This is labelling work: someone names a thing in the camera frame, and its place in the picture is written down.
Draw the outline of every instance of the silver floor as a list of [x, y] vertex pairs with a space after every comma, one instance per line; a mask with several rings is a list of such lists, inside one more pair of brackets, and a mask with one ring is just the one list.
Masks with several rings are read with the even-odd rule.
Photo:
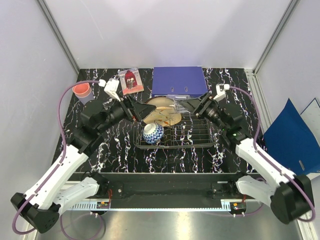
[[[248, 203], [248, 212], [258, 207]], [[74, 239], [92, 237], [100, 222], [84, 212], [68, 211], [63, 215], [66, 232]], [[107, 212], [100, 240], [301, 240], [296, 222], [284, 225], [271, 210], [262, 210], [248, 217], [219, 217], [205, 212]], [[36, 240], [67, 239], [57, 224]]]

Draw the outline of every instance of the blue binder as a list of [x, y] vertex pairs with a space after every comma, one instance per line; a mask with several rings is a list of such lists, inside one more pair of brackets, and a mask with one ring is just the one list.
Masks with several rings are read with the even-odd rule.
[[320, 170], [320, 146], [290, 99], [264, 140], [269, 155], [297, 175]]
[[204, 72], [200, 66], [155, 67], [152, 97], [190, 95], [197, 98], [208, 91]]

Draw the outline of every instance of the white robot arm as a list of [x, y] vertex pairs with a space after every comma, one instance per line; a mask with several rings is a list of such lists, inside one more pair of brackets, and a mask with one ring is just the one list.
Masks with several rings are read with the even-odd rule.
[[238, 105], [218, 103], [230, 88], [228, 84], [219, 84], [215, 89], [217, 94], [206, 93], [180, 104], [198, 118], [206, 118], [218, 126], [224, 146], [252, 165], [266, 181], [265, 184], [243, 175], [235, 181], [238, 192], [269, 206], [282, 223], [288, 224], [315, 205], [311, 181], [305, 175], [296, 176], [255, 145], [254, 139], [241, 127], [243, 113]]
[[11, 198], [16, 210], [21, 211], [20, 215], [40, 233], [51, 229], [59, 216], [76, 203], [91, 196], [100, 198], [108, 193], [108, 180], [97, 172], [90, 173], [71, 188], [61, 190], [77, 168], [103, 143], [102, 133], [122, 119], [141, 122], [156, 109], [130, 96], [119, 99], [107, 109], [100, 100], [86, 103], [80, 114], [81, 124], [73, 131], [66, 146], [64, 160], [60, 161], [63, 157], [60, 155], [33, 187], [25, 194], [17, 192]]

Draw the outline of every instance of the black marble surface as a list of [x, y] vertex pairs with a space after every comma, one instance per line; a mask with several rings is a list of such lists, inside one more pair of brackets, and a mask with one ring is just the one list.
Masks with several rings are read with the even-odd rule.
[[[82, 69], [77, 81], [108, 80], [118, 77], [118, 71], [123, 69]], [[138, 101], [145, 102], [151, 98], [153, 69], [139, 69], [144, 91], [133, 94]], [[204, 77], [208, 90], [216, 84], [230, 84], [248, 91], [250, 86], [244, 69], [240, 68], [204, 68]], [[91, 86], [95, 98], [105, 102], [105, 106], [112, 103], [112, 99], [98, 84]], [[223, 104], [236, 103], [241, 106], [246, 122], [244, 127], [254, 135], [257, 129], [257, 113], [249, 98], [241, 92], [228, 91]], [[70, 138], [73, 129], [77, 126], [80, 112], [84, 109], [82, 103], [72, 96], [64, 122], [64, 132]], [[95, 154], [80, 166], [77, 172], [121, 172], [121, 173], [235, 173], [254, 171], [246, 161], [227, 150], [221, 141], [221, 131], [214, 129], [214, 145], [210, 148], [178, 148], [178, 149], [140, 149], [133, 141], [134, 123], [122, 120], [118, 125], [110, 128], [103, 135], [104, 142]], [[265, 149], [263, 140], [259, 145]], [[62, 150], [62, 139], [59, 139], [55, 151], [56, 160]]]

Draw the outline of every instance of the metal dish rack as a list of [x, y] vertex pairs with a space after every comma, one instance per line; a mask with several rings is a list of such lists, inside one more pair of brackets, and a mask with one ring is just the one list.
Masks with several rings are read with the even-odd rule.
[[133, 128], [134, 145], [140, 149], [210, 148], [214, 145], [214, 127], [210, 121], [198, 119], [190, 113], [182, 113], [181, 117], [176, 125], [164, 127], [164, 136], [155, 145], [146, 143], [142, 137], [146, 124], [136, 123]]

